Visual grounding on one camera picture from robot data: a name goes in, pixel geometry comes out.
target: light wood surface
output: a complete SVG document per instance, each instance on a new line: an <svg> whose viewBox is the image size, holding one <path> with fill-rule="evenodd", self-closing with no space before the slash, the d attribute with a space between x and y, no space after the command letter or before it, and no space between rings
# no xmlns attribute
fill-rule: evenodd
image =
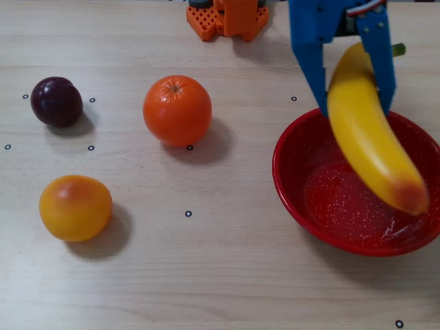
<svg viewBox="0 0 440 330"><path fill-rule="evenodd" d="M0 1L0 329L438 329L440 240L354 256L311 237L278 199L275 143L316 107L287 4L253 43L202 43L185 6ZM440 5L389 11L408 48L393 110L440 141ZM328 76L354 40L326 46ZM146 91L170 74L212 98L211 131L191 152L162 147L143 123ZM22 95L48 76L75 84L88 120L54 131L34 117ZM39 218L41 191L68 174L113 195L113 221L88 243L58 241Z"/></svg>

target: bowl rim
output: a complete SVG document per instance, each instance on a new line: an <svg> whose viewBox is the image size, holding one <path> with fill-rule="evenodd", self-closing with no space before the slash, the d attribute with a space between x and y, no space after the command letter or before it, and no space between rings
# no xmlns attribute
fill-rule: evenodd
<svg viewBox="0 0 440 330"><path fill-rule="evenodd" d="M285 189L283 187L283 184L281 183L281 176L278 171L279 165L280 165L280 154L284 147L284 143L287 139L287 137L298 128L300 124L305 122L306 120L317 116L322 115L321 111L318 109L311 110L309 112L304 113L297 119L295 119L281 134L280 138L278 139L275 150L274 150L274 156L272 158L272 176L274 178L275 183L275 189L278 193L278 196L280 197L284 207L286 207L287 211L290 213L290 215L298 222L304 229L306 229L310 234L314 235L316 238L320 239L321 241L324 241L325 243L328 243L329 245L334 246L335 248L339 248L341 250L351 252L354 254L360 254L362 256L398 256L401 254L406 254L415 250L418 250L419 248L422 248L423 246L429 244L431 241L433 241L439 234L440 234L440 221L437 224L437 227L435 230L433 230L429 235L425 236L423 239L418 240L415 243L412 243L410 245L399 247L399 248L384 248L380 250L371 249L367 247L360 247L356 245L351 245L347 243L346 241L342 241L340 239L337 239L326 232L318 229L317 227L311 225L311 223L304 218L297 208L293 205L293 203L287 198L287 195L285 193ZM428 140L431 141L431 143L437 148L437 150L440 150L440 146L435 142L435 140L426 133L420 126L409 120L408 118L399 115L398 113L390 111L389 117L394 117L400 121L402 121L404 124L410 125L412 128L418 130L420 134L422 134L425 138L428 138Z"/></svg>

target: banana stem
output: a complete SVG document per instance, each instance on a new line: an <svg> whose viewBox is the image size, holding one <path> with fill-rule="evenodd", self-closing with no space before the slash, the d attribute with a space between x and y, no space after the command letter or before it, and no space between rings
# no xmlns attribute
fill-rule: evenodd
<svg viewBox="0 0 440 330"><path fill-rule="evenodd" d="M406 46L404 43L396 43L391 46L391 49L393 51L393 57L402 56L406 53Z"/></svg>

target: yellow fruit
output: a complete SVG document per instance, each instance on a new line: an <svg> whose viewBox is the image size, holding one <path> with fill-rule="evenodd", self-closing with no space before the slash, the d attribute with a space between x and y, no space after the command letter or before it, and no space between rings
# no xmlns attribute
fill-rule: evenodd
<svg viewBox="0 0 440 330"><path fill-rule="evenodd" d="M327 102L336 140L362 181L395 208L412 215L426 212L425 183L384 116L361 43L351 46L338 63Z"/></svg>
<svg viewBox="0 0 440 330"><path fill-rule="evenodd" d="M111 218L109 190L98 180L81 175L59 177L41 194L40 215L49 232L68 242L97 235Z"/></svg>

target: yellow banana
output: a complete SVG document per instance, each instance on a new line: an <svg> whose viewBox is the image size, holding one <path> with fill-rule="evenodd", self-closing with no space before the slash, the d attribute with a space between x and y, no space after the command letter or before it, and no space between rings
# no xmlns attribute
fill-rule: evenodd
<svg viewBox="0 0 440 330"><path fill-rule="evenodd" d="M412 215L426 212L426 185L386 121L361 43L351 46L338 63L327 105L336 140L362 181L395 208Z"/></svg>

